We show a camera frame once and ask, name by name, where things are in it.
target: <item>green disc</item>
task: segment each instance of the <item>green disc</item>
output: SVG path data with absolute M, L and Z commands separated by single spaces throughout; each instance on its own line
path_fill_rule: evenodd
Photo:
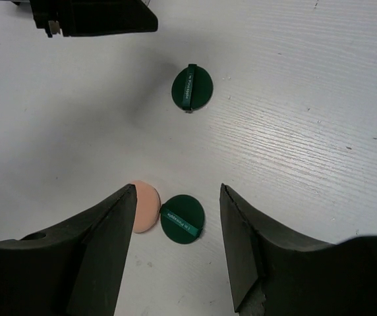
M 162 229 L 174 242 L 189 244 L 202 233 L 204 210 L 192 196 L 172 197 L 162 205 L 160 213 Z
M 208 72 L 196 64 L 189 64 L 174 80 L 171 94 L 180 109 L 192 112 L 209 102 L 213 90 Z

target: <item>white surface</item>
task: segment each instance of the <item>white surface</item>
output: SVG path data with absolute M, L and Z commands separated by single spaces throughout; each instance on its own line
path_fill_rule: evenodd
M 116 315 L 227 316 L 221 182 L 315 238 L 377 234 L 377 1 L 315 4 L 155 0 L 155 34 L 47 39 L 0 3 L 0 239 L 133 179 L 192 194 L 204 237 L 133 235 Z M 170 96 L 188 63 L 215 84 L 191 115 Z

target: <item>pink oval object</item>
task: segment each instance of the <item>pink oval object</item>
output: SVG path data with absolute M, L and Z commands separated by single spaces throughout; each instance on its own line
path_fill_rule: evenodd
M 133 232 L 146 232 L 155 225 L 160 212 L 160 197 L 155 188 L 143 181 L 131 182 L 136 186 L 137 206 Z

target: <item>black object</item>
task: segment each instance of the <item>black object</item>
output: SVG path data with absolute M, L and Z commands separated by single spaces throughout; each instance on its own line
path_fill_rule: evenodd
M 135 211 L 128 185 L 55 226 L 0 242 L 0 315 L 113 316 Z
M 377 236 L 338 245 L 300 234 L 221 187 L 221 223 L 240 316 L 377 315 Z
M 158 19 L 141 0 L 30 0 L 37 28 L 48 37 L 155 32 Z

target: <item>green label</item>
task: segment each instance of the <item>green label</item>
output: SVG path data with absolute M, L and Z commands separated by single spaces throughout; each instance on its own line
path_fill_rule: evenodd
M 182 219 L 180 216 L 174 214 L 170 210 L 164 208 L 163 211 L 161 212 L 161 214 L 165 218 L 172 221 L 174 224 L 180 226 L 186 232 L 192 234 L 194 237 L 198 236 L 199 230 L 196 227 L 192 226 L 191 224 L 188 224 L 188 222 L 186 222 L 184 219 Z
M 194 81 L 194 70 L 196 69 L 196 64 L 189 64 L 187 67 L 187 77 L 186 84 L 184 85 L 184 94 L 183 94 L 183 109 L 186 111 L 191 111 L 190 106 L 191 102 L 191 93 L 193 91 L 193 81 Z

